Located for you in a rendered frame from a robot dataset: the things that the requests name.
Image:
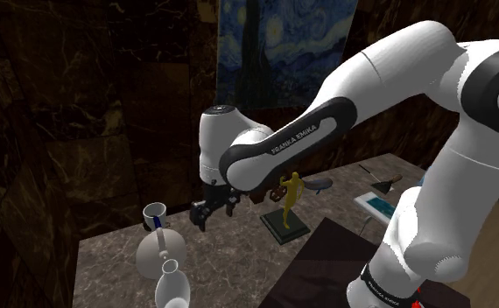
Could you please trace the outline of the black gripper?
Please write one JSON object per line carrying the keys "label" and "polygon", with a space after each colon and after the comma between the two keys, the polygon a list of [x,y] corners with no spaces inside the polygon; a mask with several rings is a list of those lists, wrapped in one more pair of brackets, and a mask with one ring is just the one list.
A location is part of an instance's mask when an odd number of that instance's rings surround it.
{"label": "black gripper", "polygon": [[232,216],[235,206],[241,201],[242,193],[229,185],[203,184],[204,200],[195,201],[190,208],[190,221],[199,227],[201,232],[206,231],[206,221],[211,211],[226,205],[226,215]]}

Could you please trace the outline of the white mug with blue mark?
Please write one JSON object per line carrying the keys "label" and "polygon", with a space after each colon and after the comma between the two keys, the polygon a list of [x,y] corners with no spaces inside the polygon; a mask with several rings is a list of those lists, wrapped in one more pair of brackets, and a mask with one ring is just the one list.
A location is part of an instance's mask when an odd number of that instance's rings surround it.
{"label": "white mug with blue mark", "polygon": [[143,217],[146,226],[155,231],[156,228],[166,228],[166,205],[161,202],[153,202],[143,209]]}

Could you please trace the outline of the gold figure on dark base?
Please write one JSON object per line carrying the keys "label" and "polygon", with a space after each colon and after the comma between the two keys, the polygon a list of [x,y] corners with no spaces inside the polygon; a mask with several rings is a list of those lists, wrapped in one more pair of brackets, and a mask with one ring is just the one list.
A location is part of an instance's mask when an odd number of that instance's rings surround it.
{"label": "gold figure on dark base", "polygon": [[285,203],[281,209],[269,212],[260,217],[262,223],[270,231],[279,245],[284,245],[299,237],[309,234],[310,228],[292,211],[296,201],[304,191],[304,183],[297,172],[292,173],[292,178],[280,178],[280,187],[286,189]]}

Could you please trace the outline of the white vase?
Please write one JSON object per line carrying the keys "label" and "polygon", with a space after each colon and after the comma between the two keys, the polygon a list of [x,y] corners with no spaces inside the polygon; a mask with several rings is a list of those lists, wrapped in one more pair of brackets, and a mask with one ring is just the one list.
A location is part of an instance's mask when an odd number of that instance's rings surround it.
{"label": "white vase", "polygon": [[158,280],[155,290],[157,308],[189,308],[191,289],[186,274],[179,270],[179,263],[174,259],[166,260],[162,265],[163,275]]}

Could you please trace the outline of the blue starry night wall picture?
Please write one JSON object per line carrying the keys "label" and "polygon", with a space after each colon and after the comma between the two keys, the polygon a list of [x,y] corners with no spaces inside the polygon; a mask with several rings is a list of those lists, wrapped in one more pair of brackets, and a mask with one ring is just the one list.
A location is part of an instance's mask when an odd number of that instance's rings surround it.
{"label": "blue starry night wall picture", "polygon": [[308,106],[340,65],[358,0],[220,0],[218,104]]}

